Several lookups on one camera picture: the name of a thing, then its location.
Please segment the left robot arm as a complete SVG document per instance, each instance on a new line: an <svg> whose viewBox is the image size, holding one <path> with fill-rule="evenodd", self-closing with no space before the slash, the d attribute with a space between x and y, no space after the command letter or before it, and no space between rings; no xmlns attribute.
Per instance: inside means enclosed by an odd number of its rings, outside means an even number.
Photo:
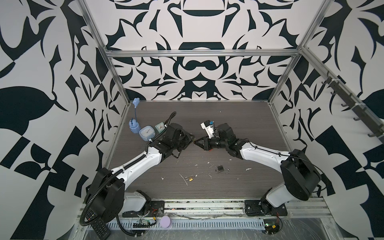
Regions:
<svg viewBox="0 0 384 240"><path fill-rule="evenodd" d="M180 153L193 142L194 135L171 122L176 114L171 113L165 121L165 130L152 139L140 155L112 170L102 168L97 172L85 197L81 226L98 220L108 223L120 213L146 215L150 211L151 198L147 194L135 191L125 198L125 191L138 177L166 158L179 158Z"/></svg>

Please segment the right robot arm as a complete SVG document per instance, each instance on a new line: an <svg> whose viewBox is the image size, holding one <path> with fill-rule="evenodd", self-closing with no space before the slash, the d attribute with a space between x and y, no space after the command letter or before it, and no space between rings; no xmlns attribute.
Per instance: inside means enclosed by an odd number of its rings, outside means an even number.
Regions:
<svg viewBox="0 0 384 240"><path fill-rule="evenodd" d="M292 200L307 201L322 180L317 166L300 150L281 152L234 136L202 137L194 144L205 151L224 149L232 157L256 162L282 175L284 181L269 189L260 200L245 201L245 213L249 217L287 216L285 204Z"/></svg>

